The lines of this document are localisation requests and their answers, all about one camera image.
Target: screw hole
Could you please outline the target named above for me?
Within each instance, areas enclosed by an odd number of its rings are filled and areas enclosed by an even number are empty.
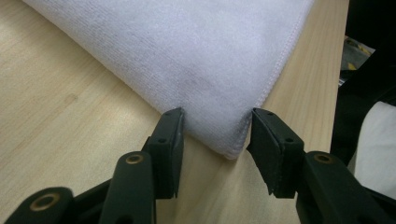
[[[128,164],[137,164],[143,160],[143,156],[141,155],[132,155],[128,157],[125,161]]]
[[[61,198],[61,195],[59,195],[59,193],[45,194],[45,195],[37,198],[30,204],[30,210],[32,210],[34,212],[44,211],[48,208],[51,208],[53,205],[55,205],[59,201],[60,198]]]
[[[330,156],[328,156],[328,155],[325,155],[325,154],[316,154],[316,155],[314,156],[314,159],[315,159],[316,161],[321,162],[321,163],[326,163],[326,164],[331,164],[331,163],[333,163],[332,158],[331,158]]]

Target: light wood tabletop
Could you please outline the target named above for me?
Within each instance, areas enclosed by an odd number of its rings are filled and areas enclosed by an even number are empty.
[[[305,142],[330,149],[347,0],[316,0],[263,108]],[[34,192],[74,195],[140,150],[160,114],[22,1],[0,2],[0,222]],[[294,200],[269,196],[245,150],[228,161],[186,137],[180,191],[158,223],[299,223]]]

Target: black plastic part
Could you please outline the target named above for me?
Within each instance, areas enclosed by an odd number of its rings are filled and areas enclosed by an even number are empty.
[[[75,221],[72,210],[73,194],[70,189],[42,189],[23,201],[6,223],[71,223]]]
[[[390,218],[395,220],[396,222],[396,200],[387,197],[383,194],[380,194],[372,189],[366,190],[370,193],[370,195],[374,198],[374,200],[381,206],[381,208],[388,214]]]
[[[183,119],[181,108],[164,113],[142,149],[152,158],[156,199],[177,197],[184,147]]]
[[[269,194],[294,198],[304,160],[304,142],[276,114],[254,108],[247,148]]]
[[[111,179],[75,198],[77,223],[98,223]]]
[[[307,153],[303,177],[323,223],[393,223],[335,156],[317,151]]]
[[[99,223],[155,223],[151,157],[131,152],[120,157]]]

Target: wooden table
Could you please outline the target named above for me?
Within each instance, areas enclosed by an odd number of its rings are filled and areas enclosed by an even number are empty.
[[[317,0],[264,108],[330,148],[347,0]],[[160,114],[21,1],[0,2],[0,222],[37,190],[80,194],[140,150]],[[294,200],[267,189],[246,151],[228,161],[187,137],[180,192],[158,223],[298,223]]]

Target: white towel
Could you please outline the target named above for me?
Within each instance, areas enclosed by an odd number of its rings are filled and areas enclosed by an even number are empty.
[[[364,119],[354,170],[364,187],[396,200],[396,107],[376,103]]]
[[[160,112],[229,159],[313,0],[25,0]]]

